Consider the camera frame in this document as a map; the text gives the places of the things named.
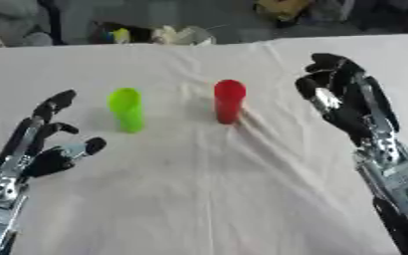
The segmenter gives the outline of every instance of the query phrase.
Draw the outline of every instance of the table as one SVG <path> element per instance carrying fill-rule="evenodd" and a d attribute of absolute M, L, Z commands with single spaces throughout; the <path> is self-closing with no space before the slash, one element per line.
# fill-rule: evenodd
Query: table
<path fill-rule="evenodd" d="M 294 87 L 314 52 L 376 77 L 408 144 L 408 35 L 247 45 L 76 46 L 0 50 L 0 149 L 45 98 L 79 96 L 57 120 L 106 150 L 31 183 L 14 254 L 395 255 L 353 170 L 352 144 Z M 216 123 L 212 85 L 247 85 L 241 121 Z M 146 129 L 116 130 L 106 96 L 143 94 Z"/>

